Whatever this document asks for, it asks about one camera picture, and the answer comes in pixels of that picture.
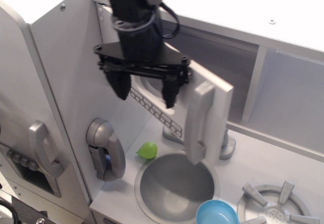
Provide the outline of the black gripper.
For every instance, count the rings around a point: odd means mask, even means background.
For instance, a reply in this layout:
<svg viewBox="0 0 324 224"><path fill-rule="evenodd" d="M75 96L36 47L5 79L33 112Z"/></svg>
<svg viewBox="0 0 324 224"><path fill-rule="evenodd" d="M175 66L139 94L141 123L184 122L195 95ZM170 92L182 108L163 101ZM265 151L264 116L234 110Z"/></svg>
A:
<svg viewBox="0 0 324 224"><path fill-rule="evenodd" d="M94 46L99 69L115 94L126 100L131 88L131 76L160 79L166 108L172 108L179 92L179 85L189 83L189 59L181 52L167 47L165 39L174 38L178 30L163 34L158 29L120 34L120 41Z"/></svg>

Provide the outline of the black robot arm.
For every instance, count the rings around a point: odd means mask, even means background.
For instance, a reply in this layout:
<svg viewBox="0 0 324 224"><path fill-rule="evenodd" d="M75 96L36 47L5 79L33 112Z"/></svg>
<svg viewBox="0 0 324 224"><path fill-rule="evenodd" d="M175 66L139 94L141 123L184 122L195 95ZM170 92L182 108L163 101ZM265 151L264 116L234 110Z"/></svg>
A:
<svg viewBox="0 0 324 224"><path fill-rule="evenodd" d="M159 10L163 8L175 20L177 15L163 0L110 0L110 4L119 41L94 47L100 70L122 100L131 90L131 75L162 80L163 99L172 108L180 87L191 79L190 60L164 42L179 33L180 24L164 34Z"/></svg>

